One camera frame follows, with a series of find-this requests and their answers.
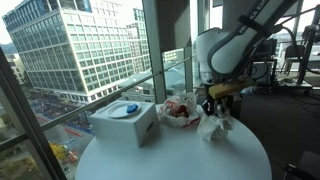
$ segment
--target blue lid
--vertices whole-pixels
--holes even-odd
[[[138,105],[137,104],[132,104],[127,106],[127,113],[131,114],[133,112],[136,112],[138,110]]]

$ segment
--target white box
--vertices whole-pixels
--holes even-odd
[[[130,115],[123,115],[124,117],[114,117],[115,111],[135,103],[140,105],[138,111]],[[153,103],[115,101],[98,110],[89,119],[97,139],[116,141],[136,147],[142,146],[148,137],[159,129],[157,111]]]

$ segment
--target sky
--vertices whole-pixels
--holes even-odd
[[[2,3],[0,6],[0,17],[5,15],[7,12],[10,10],[14,9],[19,3],[21,3],[23,0],[10,0],[10,3]],[[123,0],[125,1],[124,4],[127,4],[127,7],[137,7],[137,8],[142,8],[142,3],[141,0]],[[195,7],[197,1],[196,0],[190,0],[191,7]],[[309,8],[314,7],[316,4],[320,4],[320,0],[304,0],[304,5],[302,10],[306,10]],[[212,26],[219,26],[219,24],[222,24],[222,9],[219,9],[218,11],[215,11],[217,14],[210,14],[210,19],[216,19],[214,21],[214,25]],[[311,20],[313,18],[314,12],[307,13],[300,18],[300,25],[298,27],[298,31],[303,31],[304,27],[309,25],[311,23]],[[197,24],[197,18],[196,18],[196,10],[191,8],[191,27],[195,27]],[[294,21],[289,21],[285,25],[289,28],[292,28],[294,24]],[[191,28],[191,33],[193,39],[197,36],[197,32],[194,30],[194,28]],[[0,43],[1,44],[7,44],[12,42],[6,27],[4,25],[4,22],[1,18],[0,20]]]

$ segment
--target plastic bag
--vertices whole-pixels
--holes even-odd
[[[183,93],[165,100],[158,112],[158,118],[169,127],[186,127],[200,120],[196,108],[196,95]]]
[[[232,117],[229,111],[224,114],[225,116],[223,117],[204,114],[201,117],[197,133],[208,141],[225,138],[228,135],[228,130],[233,129],[233,124],[231,123]]]

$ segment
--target chair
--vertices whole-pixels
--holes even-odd
[[[297,45],[297,47],[298,47],[299,55],[301,56],[301,59],[302,59],[304,55],[305,47],[303,45]],[[295,47],[293,45],[288,46],[284,55],[284,63],[281,68],[281,73],[283,68],[286,66],[285,70],[288,70],[288,74],[287,74],[288,76],[290,73],[292,63],[299,63],[299,62],[300,61],[298,59]]]
[[[305,151],[297,167],[288,164],[283,180],[319,180],[320,155]]]

